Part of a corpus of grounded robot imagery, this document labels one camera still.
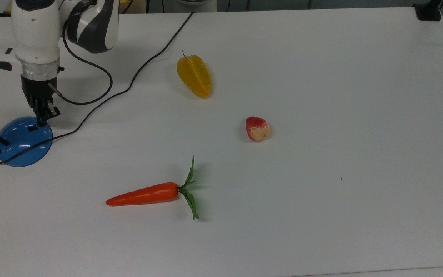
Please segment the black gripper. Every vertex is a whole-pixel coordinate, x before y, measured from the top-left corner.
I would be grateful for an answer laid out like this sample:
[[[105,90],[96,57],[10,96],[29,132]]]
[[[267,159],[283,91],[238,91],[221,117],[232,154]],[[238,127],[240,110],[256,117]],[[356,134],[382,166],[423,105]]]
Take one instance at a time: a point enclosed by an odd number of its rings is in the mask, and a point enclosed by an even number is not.
[[[21,83],[27,103],[30,108],[34,109],[37,126],[46,126],[48,118],[60,115],[57,107],[49,105],[49,103],[54,103],[54,91],[49,84],[57,88],[57,77],[51,80],[37,81],[21,76]]]

